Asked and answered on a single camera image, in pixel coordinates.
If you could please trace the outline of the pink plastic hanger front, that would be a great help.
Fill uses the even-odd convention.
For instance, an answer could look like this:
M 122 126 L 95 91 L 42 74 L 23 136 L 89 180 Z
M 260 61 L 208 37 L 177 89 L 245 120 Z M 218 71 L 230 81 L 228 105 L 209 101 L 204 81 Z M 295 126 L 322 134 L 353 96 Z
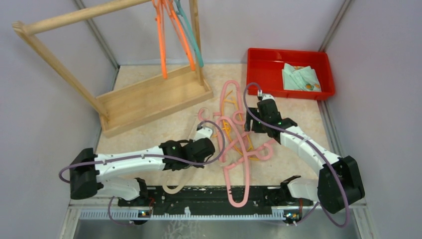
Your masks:
M 234 150 L 230 150 L 226 159 L 238 160 L 241 155 Z M 224 182 L 227 191 L 227 198 L 231 206 L 242 208 L 246 206 L 250 191 L 250 163 L 246 160 L 233 168 L 223 168 Z

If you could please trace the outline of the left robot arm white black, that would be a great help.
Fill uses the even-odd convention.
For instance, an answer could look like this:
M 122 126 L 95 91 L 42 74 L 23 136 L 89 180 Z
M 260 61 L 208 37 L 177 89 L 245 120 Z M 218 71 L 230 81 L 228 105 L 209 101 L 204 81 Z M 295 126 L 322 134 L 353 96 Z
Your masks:
M 169 140 L 158 146 L 122 154 L 94 154 L 83 149 L 67 167 L 70 198 L 82 200 L 96 195 L 115 196 L 145 205 L 149 192 L 143 179 L 122 179 L 123 175 L 144 171 L 182 170 L 191 166 L 202 168 L 215 153 L 209 138 Z

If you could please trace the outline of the teal plastic hanger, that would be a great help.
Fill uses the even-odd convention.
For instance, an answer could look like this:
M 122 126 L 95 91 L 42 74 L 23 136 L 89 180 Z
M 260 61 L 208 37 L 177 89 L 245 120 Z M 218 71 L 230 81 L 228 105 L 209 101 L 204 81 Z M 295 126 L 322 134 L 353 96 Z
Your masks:
M 191 26 L 191 23 L 188 21 L 187 15 L 185 11 L 183 10 L 182 4 L 180 0 L 175 0 L 176 5 L 176 16 L 177 19 L 181 25 L 181 28 L 183 29 L 184 36 L 187 38 L 190 46 L 187 47 L 186 52 L 192 53 L 192 51 L 195 54 L 195 57 L 197 59 L 197 63 L 200 68 L 204 67 L 203 57 L 198 45 L 198 41 L 196 37 L 194 36 L 193 28 Z

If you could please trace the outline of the orange plastic hanger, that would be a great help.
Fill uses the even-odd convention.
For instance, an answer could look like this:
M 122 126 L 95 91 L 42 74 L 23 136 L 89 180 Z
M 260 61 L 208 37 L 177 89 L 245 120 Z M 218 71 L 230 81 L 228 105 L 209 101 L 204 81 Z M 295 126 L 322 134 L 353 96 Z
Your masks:
M 180 44 L 181 44 L 181 46 L 182 46 L 182 48 L 185 52 L 185 55 L 186 55 L 186 57 L 189 61 L 190 68 L 191 68 L 192 71 L 195 71 L 195 69 L 196 69 L 195 68 L 195 62 L 194 62 L 194 59 L 193 59 L 193 56 L 192 56 L 192 53 L 191 53 L 191 50 L 190 50 L 190 47 L 189 47 L 189 44 L 188 44 L 188 41 L 187 41 L 187 37 L 184 33 L 182 24 L 180 23 L 180 20 L 179 20 L 177 14 L 176 14 L 176 11 L 173 7 L 173 2 L 171 0 L 164 0 L 164 8 L 167 11 L 167 14 L 168 14 L 168 16 L 171 20 L 171 23 L 172 23 L 173 28 L 176 32 L 176 35 L 179 39 L 179 42 L 180 42 Z
M 167 66 L 166 66 L 166 49 L 165 49 L 165 27 L 164 27 L 164 10 L 161 0 L 152 0 L 153 7 L 156 11 L 157 34 L 159 40 L 161 71 L 164 79 L 167 79 Z

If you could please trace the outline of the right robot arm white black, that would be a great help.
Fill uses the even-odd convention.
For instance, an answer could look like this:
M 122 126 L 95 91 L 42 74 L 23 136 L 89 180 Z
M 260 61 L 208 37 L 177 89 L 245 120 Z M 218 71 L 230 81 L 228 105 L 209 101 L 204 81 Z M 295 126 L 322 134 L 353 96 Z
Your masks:
M 291 118 L 283 118 L 273 99 L 260 100 L 248 107 L 245 131 L 263 133 L 302 159 L 318 176 L 307 179 L 292 176 L 281 183 L 281 201 L 293 205 L 298 199 L 319 202 L 335 214 L 365 197 L 357 161 L 341 157 L 307 136 Z

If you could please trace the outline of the beige plastic hanger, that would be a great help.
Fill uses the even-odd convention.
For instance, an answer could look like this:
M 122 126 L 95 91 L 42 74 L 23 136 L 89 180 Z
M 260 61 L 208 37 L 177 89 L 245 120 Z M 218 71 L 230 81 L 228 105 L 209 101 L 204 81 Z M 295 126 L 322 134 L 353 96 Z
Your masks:
M 209 118 L 210 110 L 207 107 L 202 107 L 197 113 L 194 113 L 188 119 L 189 124 L 185 134 L 187 139 L 193 139 L 199 122 Z M 178 171 L 165 171 L 166 174 L 162 180 L 164 191 L 168 194 L 176 194 L 180 192 L 193 179 L 197 171 L 198 168 L 193 166 Z

